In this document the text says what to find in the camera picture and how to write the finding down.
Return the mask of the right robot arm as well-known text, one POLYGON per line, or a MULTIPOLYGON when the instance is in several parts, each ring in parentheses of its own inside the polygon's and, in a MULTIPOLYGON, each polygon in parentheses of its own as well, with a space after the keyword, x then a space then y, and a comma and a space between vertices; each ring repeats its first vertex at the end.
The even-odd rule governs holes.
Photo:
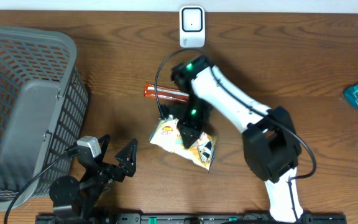
POLYGON ((189 95, 177 123, 184 146, 195 143, 211 109, 218 110, 242 135, 244 159, 265 183, 271 217, 297 222, 303 214, 295 183, 301 147, 288 111, 281 106, 272 109, 245 94, 204 55, 174 66, 171 79, 189 95))

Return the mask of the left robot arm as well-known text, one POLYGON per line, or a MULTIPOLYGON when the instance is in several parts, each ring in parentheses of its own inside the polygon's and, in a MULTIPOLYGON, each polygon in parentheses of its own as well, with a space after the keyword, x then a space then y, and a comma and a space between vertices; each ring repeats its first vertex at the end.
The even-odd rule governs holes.
POLYGON ((108 184, 134 176, 138 140, 133 139, 115 155, 117 165, 103 161, 109 140, 108 134, 101 138, 83 136, 68 148, 67 154, 77 158, 85 173, 80 180, 66 175, 52 183, 49 196, 54 217, 50 223, 112 222, 109 213, 95 205, 108 184))

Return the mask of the red snack bar wrapper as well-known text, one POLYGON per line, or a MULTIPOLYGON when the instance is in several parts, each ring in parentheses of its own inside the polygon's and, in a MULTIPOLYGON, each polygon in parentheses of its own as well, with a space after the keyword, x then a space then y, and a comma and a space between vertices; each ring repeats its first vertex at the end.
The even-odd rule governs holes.
POLYGON ((163 86, 157 86, 157 91, 155 91, 154 84, 146 82, 144 86, 144 96, 147 98, 155 98, 155 92, 157 92, 158 98, 160 100, 169 100, 178 103, 186 103, 189 99, 189 94, 184 93, 180 90, 167 88, 163 86))

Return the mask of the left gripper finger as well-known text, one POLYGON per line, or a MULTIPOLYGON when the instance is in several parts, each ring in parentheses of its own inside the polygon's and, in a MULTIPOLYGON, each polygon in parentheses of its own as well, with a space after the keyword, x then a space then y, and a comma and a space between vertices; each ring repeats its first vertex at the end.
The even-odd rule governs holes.
POLYGON ((136 172, 137 146, 138 140, 134 138, 115 155, 115 159, 119 162, 119 167, 123 170, 125 176, 132 177, 136 172))
POLYGON ((110 140, 110 135, 109 134, 105 134, 104 136, 100 137, 98 139, 99 142, 99 146, 101 148, 101 154, 96 158, 97 162, 102 162, 106 153, 106 150, 108 148, 108 144, 109 144, 109 140, 110 140))

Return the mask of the yellow snack bag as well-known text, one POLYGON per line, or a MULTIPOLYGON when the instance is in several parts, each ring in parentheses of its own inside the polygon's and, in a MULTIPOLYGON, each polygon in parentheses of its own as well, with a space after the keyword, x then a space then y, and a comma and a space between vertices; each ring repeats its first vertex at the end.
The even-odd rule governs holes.
POLYGON ((188 149, 185 148, 177 124, 179 119, 170 115, 161 119, 150 136, 150 143, 155 144, 167 152, 175 153, 194 164, 210 170, 214 159, 214 145, 216 138, 202 132, 188 149))

